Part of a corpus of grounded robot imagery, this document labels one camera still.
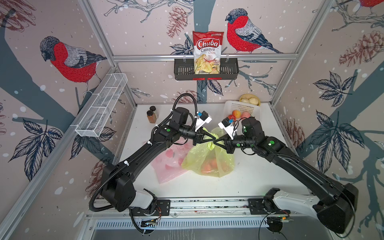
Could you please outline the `green avocado print plastic bag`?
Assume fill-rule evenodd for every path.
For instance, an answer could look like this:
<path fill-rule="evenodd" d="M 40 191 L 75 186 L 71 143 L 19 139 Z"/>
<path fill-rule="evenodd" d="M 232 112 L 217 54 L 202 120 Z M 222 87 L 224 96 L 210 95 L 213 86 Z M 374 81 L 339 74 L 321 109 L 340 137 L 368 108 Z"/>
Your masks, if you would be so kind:
<path fill-rule="evenodd" d="M 217 159 L 218 169 L 213 170 L 210 174 L 202 174 L 202 165 L 209 163 L 211 159 Z M 227 154 L 226 150 L 215 146 L 213 143 L 197 144 L 191 148 L 184 158 L 182 168 L 202 176 L 220 178 L 234 170 L 235 157 L 232 154 Z"/>

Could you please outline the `red peach front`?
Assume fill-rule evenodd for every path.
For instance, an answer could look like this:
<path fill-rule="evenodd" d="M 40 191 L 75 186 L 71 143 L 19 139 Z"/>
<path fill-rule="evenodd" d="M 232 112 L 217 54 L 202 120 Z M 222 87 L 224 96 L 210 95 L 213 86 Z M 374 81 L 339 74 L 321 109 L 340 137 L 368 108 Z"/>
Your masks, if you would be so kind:
<path fill-rule="evenodd" d="M 201 167 L 202 174 L 210 174 L 213 172 L 212 166 L 209 163 L 204 163 Z"/>

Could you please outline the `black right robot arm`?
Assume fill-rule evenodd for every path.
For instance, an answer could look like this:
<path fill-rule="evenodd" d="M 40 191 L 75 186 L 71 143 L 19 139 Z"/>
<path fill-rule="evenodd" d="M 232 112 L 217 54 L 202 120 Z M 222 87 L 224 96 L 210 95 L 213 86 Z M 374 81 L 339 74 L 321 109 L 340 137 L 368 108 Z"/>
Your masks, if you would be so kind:
<path fill-rule="evenodd" d="M 312 193 L 297 195 L 272 188 L 263 198 L 267 213 L 299 212 L 319 220 L 336 234 L 344 234 L 348 225 L 355 223 L 359 191 L 352 184 L 343 185 L 330 179 L 295 155 L 282 141 L 266 136 L 260 121 L 254 117 L 242 120 L 241 135 L 236 135 L 236 123 L 229 118 L 218 126 L 226 133 L 214 141 L 216 146 L 228 154 L 233 154 L 235 149 L 251 149 L 255 155 L 285 170 Z"/>

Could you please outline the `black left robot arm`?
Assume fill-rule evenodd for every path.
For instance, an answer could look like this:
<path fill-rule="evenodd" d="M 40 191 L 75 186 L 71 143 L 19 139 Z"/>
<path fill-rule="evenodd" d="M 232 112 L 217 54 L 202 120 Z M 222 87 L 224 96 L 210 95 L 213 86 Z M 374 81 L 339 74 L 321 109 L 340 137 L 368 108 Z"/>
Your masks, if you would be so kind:
<path fill-rule="evenodd" d="M 183 97 L 191 98 L 197 108 L 197 101 L 192 94 L 181 94 L 175 100 L 170 114 L 152 129 L 150 139 L 140 149 L 116 165 L 106 165 L 101 184 L 90 198 L 90 211 L 115 209 L 122 212 L 140 208 L 148 215 L 152 214 L 157 209 L 157 197 L 149 190 L 135 190 L 134 182 L 139 174 L 162 152 L 172 145 L 178 145 L 180 138 L 192 140 L 193 145 L 216 140 L 202 128 L 202 125 L 211 121 L 205 111 L 191 114 L 188 109 L 177 106 Z"/>

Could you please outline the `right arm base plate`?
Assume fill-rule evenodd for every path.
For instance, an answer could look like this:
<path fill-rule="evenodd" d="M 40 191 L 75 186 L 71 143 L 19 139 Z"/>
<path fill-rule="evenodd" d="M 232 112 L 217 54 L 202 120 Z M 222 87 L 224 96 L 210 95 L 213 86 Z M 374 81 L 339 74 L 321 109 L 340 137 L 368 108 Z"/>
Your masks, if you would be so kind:
<path fill-rule="evenodd" d="M 265 200 L 264 198 L 248 199 L 248 209 L 251 215 L 278 214 L 289 216 L 291 214 L 291 211 L 281 210 L 272 200 Z"/>

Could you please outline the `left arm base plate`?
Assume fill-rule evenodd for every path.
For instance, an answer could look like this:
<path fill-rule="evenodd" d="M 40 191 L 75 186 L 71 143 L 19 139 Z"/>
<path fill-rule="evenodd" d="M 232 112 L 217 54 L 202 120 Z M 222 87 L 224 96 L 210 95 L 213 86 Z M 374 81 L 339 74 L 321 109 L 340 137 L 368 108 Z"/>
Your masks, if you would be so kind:
<path fill-rule="evenodd" d="M 156 199 L 146 209 L 138 207 L 132 208 L 131 211 L 134 217 L 159 217 L 169 216 L 171 209 L 170 200 Z"/>

